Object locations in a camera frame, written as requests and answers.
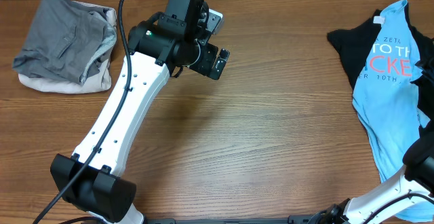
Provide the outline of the light blue printed t-shirt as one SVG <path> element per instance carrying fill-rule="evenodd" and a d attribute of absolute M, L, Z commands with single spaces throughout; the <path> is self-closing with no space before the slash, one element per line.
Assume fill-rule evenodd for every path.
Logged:
<path fill-rule="evenodd" d="M 413 83 L 422 70 L 416 65 L 420 51 L 408 9 L 408 1 L 400 0 L 374 16 L 371 23 L 380 30 L 353 90 L 353 106 L 367 130 L 382 182 L 402 167 L 404 153 L 430 121 L 418 108 Z"/>

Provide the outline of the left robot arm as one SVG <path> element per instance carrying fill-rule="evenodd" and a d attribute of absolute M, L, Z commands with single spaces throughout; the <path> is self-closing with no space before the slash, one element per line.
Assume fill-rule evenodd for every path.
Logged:
<path fill-rule="evenodd" d="M 188 68 L 219 79 L 229 51 L 209 40 L 223 23 L 204 0 L 169 0 L 164 12 L 122 34 L 126 55 L 111 95 L 72 155 L 57 155 L 50 167 L 60 199 L 98 223 L 145 221 L 135 184 L 122 179 L 132 143 L 169 78 Z"/>

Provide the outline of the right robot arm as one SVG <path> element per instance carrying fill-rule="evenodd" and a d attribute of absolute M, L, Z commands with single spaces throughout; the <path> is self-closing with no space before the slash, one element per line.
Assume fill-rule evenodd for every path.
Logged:
<path fill-rule="evenodd" d="M 365 195 L 332 205 L 310 223 L 382 223 L 422 202 L 433 203 L 433 133 L 418 139 L 405 153 L 403 166 Z"/>

